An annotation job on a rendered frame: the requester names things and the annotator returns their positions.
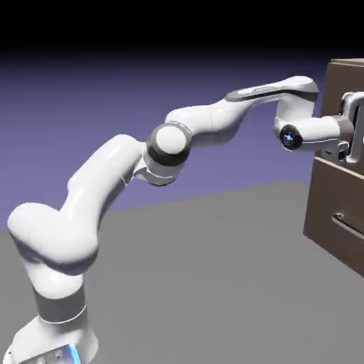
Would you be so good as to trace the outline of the brown wooden cabinet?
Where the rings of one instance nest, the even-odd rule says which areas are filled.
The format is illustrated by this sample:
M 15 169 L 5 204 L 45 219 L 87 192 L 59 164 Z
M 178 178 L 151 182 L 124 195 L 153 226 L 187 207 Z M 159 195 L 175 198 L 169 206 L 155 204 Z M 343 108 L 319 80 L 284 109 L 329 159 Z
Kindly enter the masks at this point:
M 364 58 L 333 59 L 321 114 L 339 111 L 345 92 L 364 92 Z M 304 235 L 364 278 L 364 103 L 354 114 L 363 135 L 345 155 L 315 153 Z

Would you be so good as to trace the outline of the brown drawer front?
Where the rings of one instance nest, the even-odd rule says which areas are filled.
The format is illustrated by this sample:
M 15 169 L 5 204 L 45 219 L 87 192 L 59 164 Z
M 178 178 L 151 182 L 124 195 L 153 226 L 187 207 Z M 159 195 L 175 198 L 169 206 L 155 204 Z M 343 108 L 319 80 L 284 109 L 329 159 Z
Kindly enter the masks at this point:
M 364 92 L 364 58 L 332 59 L 326 69 L 321 115 L 337 114 L 345 92 Z M 363 141 L 354 148 L 360 157 L 358 163 L 339 162 L 338 165 L 364 175 L 364 106 L 359 112 Z
M 364 175 L 317 156 L 312 168 L 304 235 L 364 278 L 364 240 L 332 221 L 337 212 L 364 218 Z

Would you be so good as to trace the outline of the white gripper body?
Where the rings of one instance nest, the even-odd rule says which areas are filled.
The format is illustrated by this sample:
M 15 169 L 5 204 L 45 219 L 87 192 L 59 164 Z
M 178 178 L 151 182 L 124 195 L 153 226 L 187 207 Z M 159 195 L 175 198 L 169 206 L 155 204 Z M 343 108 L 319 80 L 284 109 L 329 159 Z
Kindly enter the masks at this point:
M 352 122 L 354 128 L 346 162 L 356 164 L 360 161 L 364 144 L 364 92 L 346 92 L 342 101 L 343 116 Z

